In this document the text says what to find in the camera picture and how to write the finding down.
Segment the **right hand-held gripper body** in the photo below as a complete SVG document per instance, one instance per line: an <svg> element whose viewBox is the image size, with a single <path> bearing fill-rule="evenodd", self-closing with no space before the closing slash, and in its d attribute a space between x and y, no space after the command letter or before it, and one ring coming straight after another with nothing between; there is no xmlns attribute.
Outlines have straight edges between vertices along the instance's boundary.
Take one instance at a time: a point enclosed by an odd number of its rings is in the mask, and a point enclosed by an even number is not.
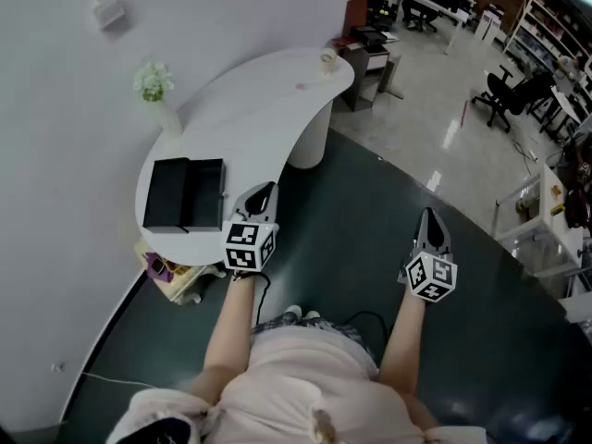
<svg viewBox="0 0 592 444"><path fill-rule="evenodd" d="M456 287L458 266L453 262L450 233L431 207L422 211L413 247L403 259L398 281L426 302L439 302Z"/></svg>

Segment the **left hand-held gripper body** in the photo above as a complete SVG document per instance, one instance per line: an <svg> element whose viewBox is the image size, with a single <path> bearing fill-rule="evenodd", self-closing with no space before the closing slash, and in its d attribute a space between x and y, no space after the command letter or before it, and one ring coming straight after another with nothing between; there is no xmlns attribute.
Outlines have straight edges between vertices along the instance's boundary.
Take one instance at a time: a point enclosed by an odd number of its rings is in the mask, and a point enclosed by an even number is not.
<svg viewBox="0 0 592 444"><path fill-rule="evenodd" d="M227 269L261 272L277 247L278 185L259 184L235 203L229 220L223 222L223 254Z"/></svg>

